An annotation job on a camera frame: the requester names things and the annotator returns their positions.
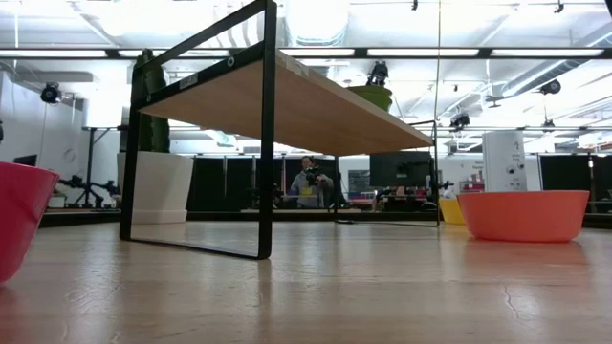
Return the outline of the person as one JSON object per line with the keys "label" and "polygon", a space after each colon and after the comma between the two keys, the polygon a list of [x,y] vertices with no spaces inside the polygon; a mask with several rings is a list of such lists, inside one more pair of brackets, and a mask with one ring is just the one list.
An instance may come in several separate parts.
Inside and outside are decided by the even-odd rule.
{"label": "person", "polygon": [[297,207],[326,207],[328,194],[333,190],[333,180],[320,171],[312,156],[304,156],[301,159],[301,171],[295,176],[290,187],[290,195],[297,198]]}

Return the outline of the green plastic bowl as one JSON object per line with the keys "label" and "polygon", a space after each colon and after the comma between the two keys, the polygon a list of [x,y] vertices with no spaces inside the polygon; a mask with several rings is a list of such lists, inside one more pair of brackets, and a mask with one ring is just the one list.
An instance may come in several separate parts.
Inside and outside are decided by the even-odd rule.
{"label": "green plastic bowl", "polygon": [[393,103],[393,93],[381,86],[354,86],[348,87],[348,90],[368,100],[377,107],[383,109],[385,112],[389,112],[389,109]]}

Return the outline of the green cactus plant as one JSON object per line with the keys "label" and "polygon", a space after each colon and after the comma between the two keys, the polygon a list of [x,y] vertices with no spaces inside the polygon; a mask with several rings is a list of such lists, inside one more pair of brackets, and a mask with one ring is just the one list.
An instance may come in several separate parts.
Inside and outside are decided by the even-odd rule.
{"label": "green cactus plant", "polygon": [[[167,85],[162,67],[141,72],[132,79],[131,99],[150,96]],[[141,151],[168,153],[170,148],[169,124],[166,118],[138,113],[139,148]]]}

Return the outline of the white cylindrical device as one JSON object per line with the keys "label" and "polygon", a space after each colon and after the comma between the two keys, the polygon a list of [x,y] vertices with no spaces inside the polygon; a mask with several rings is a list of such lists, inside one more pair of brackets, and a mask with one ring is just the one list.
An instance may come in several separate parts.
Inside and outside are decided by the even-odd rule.
{"label": "white cylindrical device", "polygon": [[492,131],[483,139],[486,192],[527,190],[524,137],[521,131]]}

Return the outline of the black room divider panel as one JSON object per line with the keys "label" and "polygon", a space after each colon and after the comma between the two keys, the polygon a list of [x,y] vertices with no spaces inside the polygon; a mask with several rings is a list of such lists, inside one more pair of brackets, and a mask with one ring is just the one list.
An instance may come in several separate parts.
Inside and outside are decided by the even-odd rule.
{"label": "black room divider panel", "polygon": [[612,214],[612,155],[542,155],[539,169],[543,190],[589,191],[586,212]]}
{"label": "black room divider panel", "polygon": [[[328,194],[331,208],[339,199],[336,194],[336,162],[316,160],[320,171],[334,182]],[[290,195],[295,176],[301,171],[301,158],[277,158],[273,162],[273,206],[298,208],[296,196]],[[261,161],[255,157],[197,158],[194,160],[186,209],[189,212],[240,212],[253,210],[260,203]]]}

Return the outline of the orange plastic bowl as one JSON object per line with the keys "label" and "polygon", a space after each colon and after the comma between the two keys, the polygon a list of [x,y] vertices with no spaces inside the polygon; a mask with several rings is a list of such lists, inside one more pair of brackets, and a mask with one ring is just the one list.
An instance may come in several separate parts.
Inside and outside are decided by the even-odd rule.
{"label": "orange plastic bowl", "polygon": [[566,243],[579,236],[585,190],[483,192],[457,196],[469,233],[481,240]]}

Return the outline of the black computer monitor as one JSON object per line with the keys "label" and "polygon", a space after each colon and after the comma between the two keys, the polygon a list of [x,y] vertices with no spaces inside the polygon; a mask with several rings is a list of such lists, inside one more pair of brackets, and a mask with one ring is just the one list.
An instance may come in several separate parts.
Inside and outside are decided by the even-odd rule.
{"label": "black computer monitor", "polygon": [[398,151],[369,156],[371,186],[425,187],[433,170],[428,152]]}

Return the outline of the black frame wooden shelf rack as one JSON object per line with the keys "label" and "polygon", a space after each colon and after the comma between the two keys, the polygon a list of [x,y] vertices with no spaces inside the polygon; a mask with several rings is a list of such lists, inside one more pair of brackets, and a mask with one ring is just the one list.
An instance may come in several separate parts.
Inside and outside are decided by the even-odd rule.
{"label": "black frame wooden shelf rack", "polygon": [[[261,14],[262,41],[230,54],[193,75],[153,91],[163,65],[216,35]],[[277,5],[254,0],[133,70],[120,238],[133,241],[135,183],[142,116],[173,119],[260,141],[257,250],[252,254],[195,244],[214,254],[265,260],[273,247],[273,156],[281,143],[337,159],[432,147],[428,136],[366,99],[339,86],[276,47]]]}

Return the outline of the red plastic bowl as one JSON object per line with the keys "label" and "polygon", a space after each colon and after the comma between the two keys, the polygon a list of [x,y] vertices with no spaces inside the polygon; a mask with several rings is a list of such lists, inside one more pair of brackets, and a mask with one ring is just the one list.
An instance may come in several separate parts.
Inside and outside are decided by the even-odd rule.
{"label": "red plastic bowl", "polygon": [[20,269],[59,176],[0,161],[0,283]]}

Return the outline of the yellow plastic bowl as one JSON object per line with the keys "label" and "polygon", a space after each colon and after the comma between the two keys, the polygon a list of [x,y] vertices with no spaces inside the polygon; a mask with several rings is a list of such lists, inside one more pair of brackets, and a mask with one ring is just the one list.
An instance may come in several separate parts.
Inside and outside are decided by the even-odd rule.
{"label": "yellow plastic bowl", "polygon": [[459,202],[457,199],[440,199],[441,212],[447,224],[462,226],[465,223]]}

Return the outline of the white planter pot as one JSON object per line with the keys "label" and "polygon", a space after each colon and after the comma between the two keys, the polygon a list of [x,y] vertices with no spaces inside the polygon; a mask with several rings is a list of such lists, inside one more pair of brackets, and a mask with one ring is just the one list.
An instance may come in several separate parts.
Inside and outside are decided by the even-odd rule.
{"label": "white planter pot", "polygon": [[184,223],[193,163],[192,157],[140,151],[137,159],[132,223]]}

